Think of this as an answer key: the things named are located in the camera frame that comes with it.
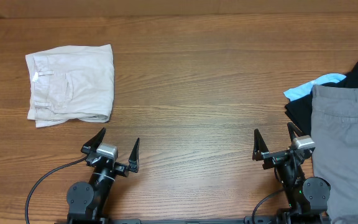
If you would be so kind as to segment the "grey shorts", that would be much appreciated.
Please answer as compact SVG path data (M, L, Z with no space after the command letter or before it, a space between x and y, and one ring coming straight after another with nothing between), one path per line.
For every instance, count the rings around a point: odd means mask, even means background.
M313 87L313 173L331 185L332 223L358 223L358 88Z

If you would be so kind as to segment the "light blue garment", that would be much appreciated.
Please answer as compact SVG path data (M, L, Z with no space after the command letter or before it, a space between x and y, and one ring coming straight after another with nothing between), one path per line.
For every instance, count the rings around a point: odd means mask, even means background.
M345 78L346 76L340 73L328 73L318 77L315 80L304 83L300 86L290 88L284 91L283 94L289 101L295 101L310 94L312 87L314 85L322 85L326 83L339 83Z

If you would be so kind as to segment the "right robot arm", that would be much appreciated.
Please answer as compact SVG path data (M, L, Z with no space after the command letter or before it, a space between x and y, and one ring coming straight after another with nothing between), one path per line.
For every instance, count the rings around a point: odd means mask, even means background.
M254 130L252 159L262 161L263 169L273 169L282 189L263 198L253 209L251 223L329 223L324 216L328 209L330 184L320 177L305 177L301 165L311 158L315 142L293 123L287 124L291 145L278 152L270 152L258 129ZM280 193L286 195L288 208L277 210L274 216L257 216L258 208Z

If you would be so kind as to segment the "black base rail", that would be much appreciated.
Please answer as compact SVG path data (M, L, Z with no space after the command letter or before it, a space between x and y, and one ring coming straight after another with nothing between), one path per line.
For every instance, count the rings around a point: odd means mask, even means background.
M252 224L251 216L246 216L244 218L218 218L218 219L187 219L187 220L140 220L140 219L118 219L118 220L102 220L102 221L59 221L56 224L80 224L80 223L107 223L107 224ZM274 223L284 223L282 221L277 221L275 216L255 216L256 224L274 224ZM292 223L324 223L330 224L331 221L328 217L322 217L321 222L316 221L299 221L295 220Z

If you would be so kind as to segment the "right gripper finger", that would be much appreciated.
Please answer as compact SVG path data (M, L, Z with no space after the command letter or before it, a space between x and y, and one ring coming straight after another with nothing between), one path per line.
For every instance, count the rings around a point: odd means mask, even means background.
M294 123L288 122L287 123L288 133L290 135L290 140L293 141L297 137L304 136L304 133L299 130Z
M254 130L254 149L252 159L255 161L264 160L265 155L269 153L267 145L258 129Z

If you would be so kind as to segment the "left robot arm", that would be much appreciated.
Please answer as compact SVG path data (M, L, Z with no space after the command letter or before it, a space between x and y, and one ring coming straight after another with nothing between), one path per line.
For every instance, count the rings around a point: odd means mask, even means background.
M105 134L106 128L102 128L81 148L86 165L94 171L88 182L76 182L68 189L69 224L107 223L109 218L103 211L116 177L128 177L139 171L140 139L136 140L128 163L123 164L117 161L117 147L103 142Z

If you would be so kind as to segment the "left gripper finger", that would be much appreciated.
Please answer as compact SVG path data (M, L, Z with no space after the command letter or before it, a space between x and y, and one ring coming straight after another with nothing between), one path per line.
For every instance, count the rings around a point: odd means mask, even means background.
M102 128L94 137L89 141L83 144L81 152L83 154L90 154L91 152L96 152L97 148L100 146L106 134L106 128Z
M139 145L140 145L140 138L137 138L128 159L129 162L128 169L130 172L138 173L139 171Z

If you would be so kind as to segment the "folded beige shorts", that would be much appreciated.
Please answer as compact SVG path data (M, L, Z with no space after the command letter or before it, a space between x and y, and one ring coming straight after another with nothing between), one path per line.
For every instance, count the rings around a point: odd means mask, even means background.
M79 119L109 121L114 102L111 45L67 45L28 54L29 120L38 128Z

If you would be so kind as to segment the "black garment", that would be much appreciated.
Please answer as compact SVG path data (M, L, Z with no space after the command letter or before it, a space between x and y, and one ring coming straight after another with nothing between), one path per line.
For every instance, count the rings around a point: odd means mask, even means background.
M339 88L358 88L358 62L350 72L345 74L346 78L339 83L326 83L323 86ZM310 94L285 105L285 114L305 134L311 134L312 115L312 90Z

